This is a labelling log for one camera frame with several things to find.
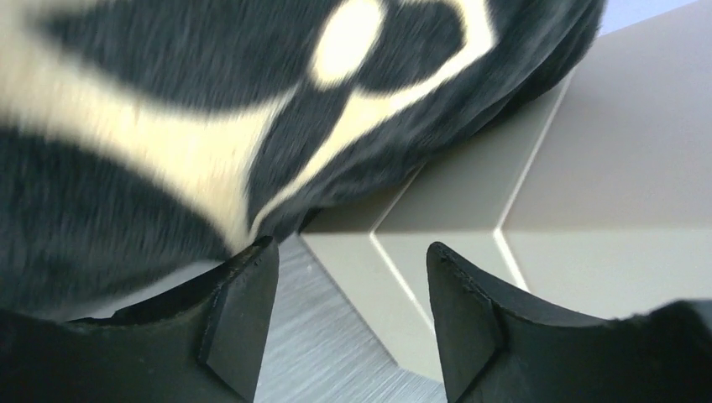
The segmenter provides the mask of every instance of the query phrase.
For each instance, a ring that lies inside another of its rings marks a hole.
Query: white furniture
[[[405,186],[302,234],[403,368],[442,379],[425,253],[599,317],[712,298],[712,0],[601,37],[570,77]]]

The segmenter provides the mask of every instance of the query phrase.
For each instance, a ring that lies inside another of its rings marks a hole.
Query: gray floor
[[[610,0],[601,33],[692,2]],[[445,401],[441,384],[398,369],[298,238],[280,251],[280,283],[256,402]]]

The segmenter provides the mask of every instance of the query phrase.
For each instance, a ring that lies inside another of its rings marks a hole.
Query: black object
[[[0,311],[0,402],[252,401],[278,266],[265,238],[109,319],[56,323]]]
[[[712,402],[712,301],[603,320],[485,273],[442,243],[427,252],[451,403]]]

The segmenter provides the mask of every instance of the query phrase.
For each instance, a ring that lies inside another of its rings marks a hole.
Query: cream oval spot
[[[327,89],[348,79],[378,41],[385,10],[379,0],[346,0],[328,18],[311,59],[311,78]]]

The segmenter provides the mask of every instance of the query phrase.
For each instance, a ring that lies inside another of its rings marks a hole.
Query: floor
[[[601,34],[693,0],[610,0]],[[299,238],[280,283],[256,403],[438,403],[442,384],[399,369]]]

